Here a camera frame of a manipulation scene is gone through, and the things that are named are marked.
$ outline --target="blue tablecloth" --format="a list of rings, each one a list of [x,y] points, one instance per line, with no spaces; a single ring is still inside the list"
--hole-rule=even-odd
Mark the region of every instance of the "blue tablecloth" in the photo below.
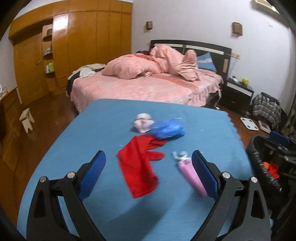
[[[117,152],[139,135],[132,128],[139,113],[149,113],[155,121],[182,118],[186,135],[156,149],[166,154],[164,159],[152,162],[159,186],[151,194],[133,199],[119,168]],[[63,178],[103,150],[106,166],[83,203],[105,238],[188,241],[214,201],[208,196],[199,197],[179,172],[171,153],[187,151],[191,155],[196,149],[207,161],[236,178],[247,180],[252,175],[248,157],[226,112],[158,102],[97,100],[65,129],[36,168],[22,198],[17,228],[25,236],[31,199],[41,176]],[[70,232],[77,235],[62,198],[60,202]],[[227,232],[234,212],[232,207],[221,234]]]

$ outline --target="headboard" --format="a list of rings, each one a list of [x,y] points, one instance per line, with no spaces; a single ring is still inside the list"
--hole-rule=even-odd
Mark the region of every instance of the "headboard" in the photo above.
[[[217,74],[220,75],[225,81],[228,75],[230,57],[232,49],[202,42],[188,41],[188,40],[152,40],[150,42],[150,50],[156,45],[165,44],[168,45],[180,53],[184,54],[187,50],[193,49],[197,56],[204,55],[207,52],[211,53],[213,63],[217,69]]]

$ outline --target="electrical outlet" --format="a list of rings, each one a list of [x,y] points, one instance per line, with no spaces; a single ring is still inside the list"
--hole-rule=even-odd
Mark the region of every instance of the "electrical outlet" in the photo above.
[[[240,54],[239,54],[239,53],[234,53],[234,52],[232,52],[232,53],[231,53],[231,56],[234,57],[234,58],[238,58],[238,59],[240,59]]]

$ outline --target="white stool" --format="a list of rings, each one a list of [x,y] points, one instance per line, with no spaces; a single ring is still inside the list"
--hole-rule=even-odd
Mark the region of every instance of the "white stool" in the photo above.
[[[30,108],[22,112],[22,115],[20,116],[20,121],[22,122],[22,125],[24,126],[26,133],[28,133],[28,129],[33,130],[31,122],[35,123],[35,120],[31,115]]]

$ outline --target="silver bolt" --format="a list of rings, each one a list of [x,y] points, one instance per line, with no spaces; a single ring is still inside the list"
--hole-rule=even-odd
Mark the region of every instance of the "silver bolt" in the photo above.
[[[226,179],[230,178],[230,174],[228,172],[223,172],[222,176]]]
[[[67,174],[67,178],[73,178],[73,177],[75,177],[75,173],[74,172],[69,172]]]
[[[39,181],[40,181],[41,183],[45,182],[45,181],[46,181],[46,177],[45,177],[45,176],[41,177],[41,178],[39,179]]]
[[[258,182],[258,179],[255,178],[255,177],[251,177],[251,181],[252,181],[253,183],[256,183],[256,182]]]

